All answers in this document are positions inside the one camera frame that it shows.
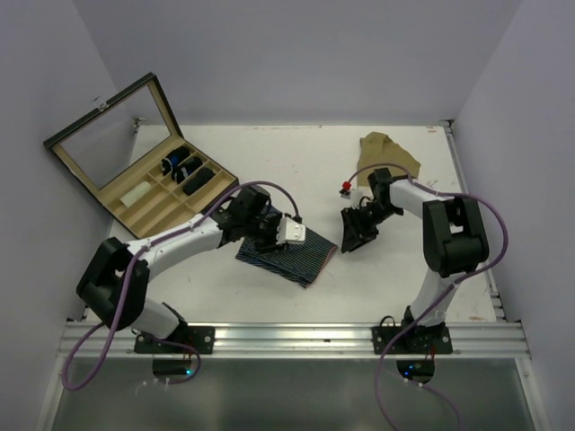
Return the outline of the navy striped underwear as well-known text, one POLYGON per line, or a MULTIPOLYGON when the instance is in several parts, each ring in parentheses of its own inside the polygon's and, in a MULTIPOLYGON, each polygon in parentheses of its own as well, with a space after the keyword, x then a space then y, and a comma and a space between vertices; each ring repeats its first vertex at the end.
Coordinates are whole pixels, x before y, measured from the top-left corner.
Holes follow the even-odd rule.
POLYGON ((309 227, 305 242, 289 244, 284 251, 259 254, 252 241, 245 239, 235 258, 308 288, 319 277, 338 246, 309 227))

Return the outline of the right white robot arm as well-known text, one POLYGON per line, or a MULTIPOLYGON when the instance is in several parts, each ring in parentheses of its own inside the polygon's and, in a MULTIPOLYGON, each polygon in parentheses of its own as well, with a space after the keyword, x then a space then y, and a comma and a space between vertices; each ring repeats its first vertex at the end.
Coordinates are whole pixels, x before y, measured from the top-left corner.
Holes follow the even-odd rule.
POLYGON ((411 175, 394 177, 389 169, 368 176, 369 198, 341 210, 342 252, 374 241, 378 226, 391 216, 410 213, 422 222, 422 249, 428 270, 402 321, 373 329, 377 354, 450 354, 447 309, 461 277, 472 274, 490 254, 477 201, 424 188, 411 175))

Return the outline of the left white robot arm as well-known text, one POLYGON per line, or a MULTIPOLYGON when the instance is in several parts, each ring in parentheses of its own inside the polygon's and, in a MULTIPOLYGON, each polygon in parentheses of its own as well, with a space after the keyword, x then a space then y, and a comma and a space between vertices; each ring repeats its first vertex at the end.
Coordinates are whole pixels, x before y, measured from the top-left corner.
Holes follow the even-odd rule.
POLYGON ((186 259, 241 239, 252 241, 259 253, 303 243, 301 216, 266 213, 269 198, 261 184, 252 182, 163 233, 131 242, 111 237, 95 252, 76 292, 112 332, 143 332, 166 352, 177 352, 187 340, 183 319, 171 306, 147 298, 149 282, 186 259))

